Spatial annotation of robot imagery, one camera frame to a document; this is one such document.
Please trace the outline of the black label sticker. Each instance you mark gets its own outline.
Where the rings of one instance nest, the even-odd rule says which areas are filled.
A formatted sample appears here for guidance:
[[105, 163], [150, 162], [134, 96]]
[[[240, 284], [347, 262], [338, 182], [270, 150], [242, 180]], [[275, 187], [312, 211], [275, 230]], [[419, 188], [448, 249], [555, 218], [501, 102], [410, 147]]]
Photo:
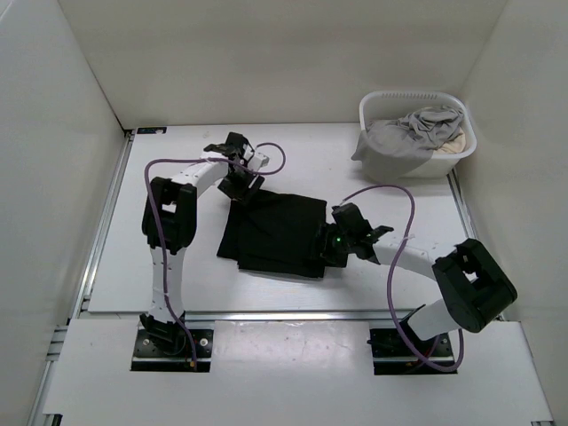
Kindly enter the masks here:
[[155, 134], [165, 134], [167, 132], [166, 127], [142, 127], [137, 128], [137, 134], [141, 135], [155, 135]]

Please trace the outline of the white laundry basket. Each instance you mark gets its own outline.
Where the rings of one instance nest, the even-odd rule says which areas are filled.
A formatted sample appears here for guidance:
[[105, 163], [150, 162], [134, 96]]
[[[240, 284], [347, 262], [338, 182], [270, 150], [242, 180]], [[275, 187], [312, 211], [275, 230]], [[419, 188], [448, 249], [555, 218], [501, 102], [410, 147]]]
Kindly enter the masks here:
[[351, 158], [376, 182], [444, 177], [477, 147], [466, 107], [438, 91], [371, 92], [359, 123]]

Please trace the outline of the beige garment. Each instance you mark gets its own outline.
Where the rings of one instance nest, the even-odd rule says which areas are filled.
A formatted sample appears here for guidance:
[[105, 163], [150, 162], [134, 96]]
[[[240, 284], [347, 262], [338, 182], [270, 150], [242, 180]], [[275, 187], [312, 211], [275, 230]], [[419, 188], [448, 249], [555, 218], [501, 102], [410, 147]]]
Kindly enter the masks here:
[[447, 140], [442, 144], [442, 146], [434, 151], [435, 154], [461, 154], [466, 150], [467, 139], [462, 128], [458, 129], [457, 135], [451, 139]]

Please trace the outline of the black trousers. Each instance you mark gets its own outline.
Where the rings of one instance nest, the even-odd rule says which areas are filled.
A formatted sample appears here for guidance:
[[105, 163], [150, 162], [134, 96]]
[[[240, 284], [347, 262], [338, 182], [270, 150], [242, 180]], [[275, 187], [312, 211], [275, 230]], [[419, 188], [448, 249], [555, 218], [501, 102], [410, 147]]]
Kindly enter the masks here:
[[217, 256], [241, 270], [321, 279], [325, 264], [312, 249], [326, 209], [324, 200], [266, 190], [246, 205], [232, 201]]

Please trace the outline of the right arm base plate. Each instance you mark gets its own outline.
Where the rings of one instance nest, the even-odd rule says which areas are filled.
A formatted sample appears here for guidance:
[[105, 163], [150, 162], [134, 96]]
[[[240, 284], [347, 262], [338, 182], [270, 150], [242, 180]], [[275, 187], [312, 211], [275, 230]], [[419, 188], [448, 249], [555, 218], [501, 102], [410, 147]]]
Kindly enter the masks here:
[[[404, 344], [395, 328], [371, 328], [367, 343], [371, 346], [374, 375], [444, 375], [425, 365]], [[415, 343], [418, 351], [431, 362], [450, 367], [454, 351], [448, 334]]]

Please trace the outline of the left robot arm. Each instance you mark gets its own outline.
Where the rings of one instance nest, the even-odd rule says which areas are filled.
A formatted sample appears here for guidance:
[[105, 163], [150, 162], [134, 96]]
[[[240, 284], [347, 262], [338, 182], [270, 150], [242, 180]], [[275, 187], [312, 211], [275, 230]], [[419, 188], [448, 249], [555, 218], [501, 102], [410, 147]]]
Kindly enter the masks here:
[[[186, 168], [172, 177], [150, 177], [154, 165], [175, 162]], [[197, 159], [157, 159], [145, 166], [142, 233], [151, 249], [153, 293], [150, 310], [140, 321], [165, 354], [193, 352], [181, 287], [185, 252], [197, 231], [199, 198], [217, 186], [233, 201], [248, 201], [264, 182], [261, 169], [268, 163], [243, 135], [231, 132], [223, 144], [207, 145]]]

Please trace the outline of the grey garment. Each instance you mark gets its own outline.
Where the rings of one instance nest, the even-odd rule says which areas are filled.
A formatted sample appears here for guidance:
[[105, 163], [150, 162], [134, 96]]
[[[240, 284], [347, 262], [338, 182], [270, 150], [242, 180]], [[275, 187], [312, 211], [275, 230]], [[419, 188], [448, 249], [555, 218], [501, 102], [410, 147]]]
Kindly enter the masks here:
[[464, 113], [450, 106], [426, 106], [395, 120], [375, 120], [363, 130], [351, 159], [379, 183], [403, 177], [453, 139]]

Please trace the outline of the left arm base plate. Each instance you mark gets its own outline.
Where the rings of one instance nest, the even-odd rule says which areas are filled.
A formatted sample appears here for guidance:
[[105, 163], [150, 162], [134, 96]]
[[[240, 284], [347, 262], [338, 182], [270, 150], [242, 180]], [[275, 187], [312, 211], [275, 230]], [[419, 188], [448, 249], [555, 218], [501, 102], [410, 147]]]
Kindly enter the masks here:
[[187, 336], [181, 336], [173, 346], [156, 343], [145, 329], [140, 327], [134, 343], [130, 370], [134, 372], [208, 373], [214, 345], [213, 329], [192, 331], [196, 360]]

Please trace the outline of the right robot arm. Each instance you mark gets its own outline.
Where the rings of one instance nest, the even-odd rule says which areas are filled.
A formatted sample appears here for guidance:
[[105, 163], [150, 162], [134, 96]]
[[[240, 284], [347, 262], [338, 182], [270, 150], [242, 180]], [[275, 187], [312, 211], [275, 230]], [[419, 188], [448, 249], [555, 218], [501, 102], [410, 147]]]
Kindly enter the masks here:
[[398, 343], [417, 355], [432, 338], [452, 331], [478, 333], [518, 298], [517, 290], [485, 245], [467, 239], [455, 246], [421, 241], [376, 228], [353, 203], [332, 210], [334, 222], [322, 225], [312, 251], [334, 267], [345, 267], [350, 254], [374, 264], [396, 267], [437, 283], [441, 298], [416, 308], [399, 322]]

